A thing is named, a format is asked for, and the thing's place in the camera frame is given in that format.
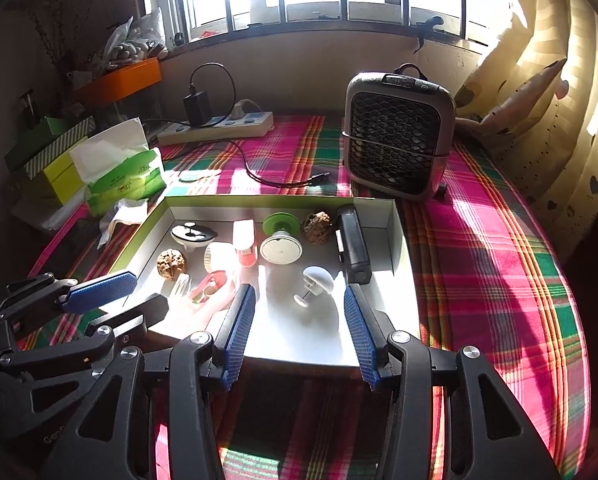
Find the window sill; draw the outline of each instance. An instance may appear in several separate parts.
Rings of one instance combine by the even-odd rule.
[[[380,23],[380,22],[361,22],[354,20],[312,20],[305,22],[287,22],[287,23],[272,23],[268,25],[256,25],[254,27],[243,28],[241,30],[234,30],[232,32],[223,32],[204,38],[202,40],[192,41],[188,44],[177,46],[169,51],[166,59],[179,56],[185,52],[204,48],[219,43],[227,43],[229,41],[244,40],[246,38],[258,38],[260,36],[269,36],[270,34],[281,34],[285,32],[308,32],[311,30],[352,30],[361,32],[380,32],[382,34],[395,34],[398,36],[408,36],[412,38],[418,37],[419,30],[416,27],[404,27],[396,23]],[[486,45],[477,43],[476,41],[462,40],[452,34],[444,32],[431,32],[426,34],[426,41],[434,41],[435,43],[448,44],[477,54],[483,54],[487,51]]]

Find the orange shelf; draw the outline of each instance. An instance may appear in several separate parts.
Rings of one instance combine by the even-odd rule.
[[[104,107],[159,81],[159,61],[153,57],[95,79],[75,90],[73,96],[86,108]]]

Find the black cable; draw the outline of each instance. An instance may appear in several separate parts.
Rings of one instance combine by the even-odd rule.
[[[199,70],[200,68],[204,68],[205,66],[218,66],[221,67],[223,69],[224,72],[226,72],[228,74],[228,77],[230,78],[230,83],[233,85],[233,104],[230,107],[230,110],[228,110],[228,113],[226,115],[224,115],[220,120],[218,120],[215,123],[210,123],[210,124],[202,124],[201,126],[195,126],[194,129],[199,130],[201,128],[211,128],[212,126],[217,126],[217,124],[224,122],[228,117],[230,117],[230,114],[233,113],[233,108],[234,105],[237,104],[237,89],[234,85],[234,79],[233,76],[231,75],[230,72],[228,72],[228,69],[226,67],[224,67],[221,63],[204,63],[203,65],[199,65],[195,70],[192,71],[192,74],[190,74],[190,94],[194,94],[196,92],[195,90],[195,86],[192,84],[192,78],[195,75],[195,73],[197,72],[197,70]]]
[[[156,122],[173,123],[173,124],[182,124],[183,126],[190,127],[190,125],[188,123],[182,123],[181,121],[173,121],[170,119],[146,119],[146,120],[142,120],[142,122],[144,122],[144,123],[156,123]],[[297,182],[273,182],[272,180],[266,180],[265,178],[260,177],[259,175],[257,175],[250,169],[250,166],[248,165],[248,159],[246,158],[246,154],[245,154],[244,150],[242,149],[242,147],[239,144],[237,144],[236,142],[234,142],[234,140],[231,140],[231,139],[216,139],[216,140],[204,140],[202,142],[195,142],[194,145],[189,150],[186,150],[184,153],[182,153],[174,158],[170,158],[168,160],[168,162],[177,160],[178,158],[184,158],[185,156],[188,156],[190,153],[194,152],[195,150],[198,150],[199,148],[202,148],[203,146],[208,146],[211,144],[215,144],[217,142],[227,142],[228,144],[232,144],[235,148],[237,148],[237,150],[239,151],[239,154],[241,155],[241,158],[243,159],[243,165],[246,169],[246,174],[252,180],[254,180],[255,182],[258,182],[260,184],[263,184],[264,186],[278,187],[280,189],[289,189],[292,187],[316,186],[317,184],[322,184],[324,181],[326,181],[330,174],[330,173],[318,173],[318,174],[311,176],[310,178],[307,178],[306,180],[300,180]]]

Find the yellow box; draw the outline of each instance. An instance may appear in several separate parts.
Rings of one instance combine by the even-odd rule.
[[[23,191],[36,198],[50,199],[64,205],[83,185],[70,153],[63,152],[41,170],[35,178],[25,182]]]

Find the power strip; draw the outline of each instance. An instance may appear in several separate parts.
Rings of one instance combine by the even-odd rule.
[[[221,117],[213,117],[209,122],[218,121]],[[157,135],[163,146],[199,142],[201,140],[242,139],[244,137],[263,137],[275,123],[272,112],[255,112],[246,114],[241,119],[225,121],[210,128],[190,128],[183,124],[171,124]]]

